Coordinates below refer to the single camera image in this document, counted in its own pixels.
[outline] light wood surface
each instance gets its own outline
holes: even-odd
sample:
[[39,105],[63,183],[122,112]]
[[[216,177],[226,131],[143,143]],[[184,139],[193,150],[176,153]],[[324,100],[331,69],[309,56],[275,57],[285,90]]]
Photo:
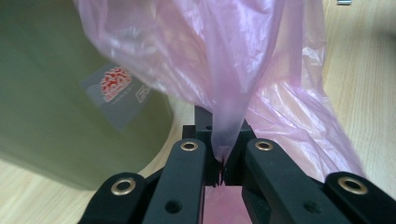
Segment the light wood surface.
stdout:
[[[324,89],[361,158],[367,177],[396,198],[396,2],[358,1],[338,7],[324,0],[327,59]],[[141,174],[161,168],[181,125],[193,110],[171,99],[170,138]],[[72,189],[7,161],[0,161],[0,223],[76,223],[93,191]]]

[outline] cylindrical container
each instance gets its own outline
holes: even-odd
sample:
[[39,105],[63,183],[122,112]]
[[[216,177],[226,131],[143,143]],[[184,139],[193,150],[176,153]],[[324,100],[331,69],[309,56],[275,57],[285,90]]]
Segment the cylindrical container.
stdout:
[[72,1],[9,0],[0,11],[0,157],[85,189],[144,168],[172,125],[167,97],[152,92],[116,130],[80,85],[108,60]]

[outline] plastic bag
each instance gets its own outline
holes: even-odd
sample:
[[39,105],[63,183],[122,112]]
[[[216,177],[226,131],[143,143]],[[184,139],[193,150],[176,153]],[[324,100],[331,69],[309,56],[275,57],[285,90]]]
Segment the plastic bag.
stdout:
[[337,171],[363,175],[322,89],[321,1],[76,5],[86,35],[102,54],[151,87],[213,113],[212,146],[219,161],[227,160],[246,118],[258,137],[278,142],[320,181]]

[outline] sticker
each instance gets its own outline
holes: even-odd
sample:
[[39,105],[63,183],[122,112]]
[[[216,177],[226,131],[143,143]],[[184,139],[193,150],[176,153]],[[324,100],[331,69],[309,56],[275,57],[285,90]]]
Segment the sticker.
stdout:
[[149,86],[114,63],[87,77],[81,86],[118,131],[139,113],[151,95]]

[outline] red logo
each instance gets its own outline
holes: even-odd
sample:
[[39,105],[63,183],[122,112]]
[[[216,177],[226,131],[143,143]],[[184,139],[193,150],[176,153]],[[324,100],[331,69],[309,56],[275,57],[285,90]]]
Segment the red logo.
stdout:
[[102,94],[104,95],[105,101],[110,102],[116,97],[120,91],[125,89],[132,79],[128,72],[121,67],[115,67],[105,73],[105,77],[102,78]]

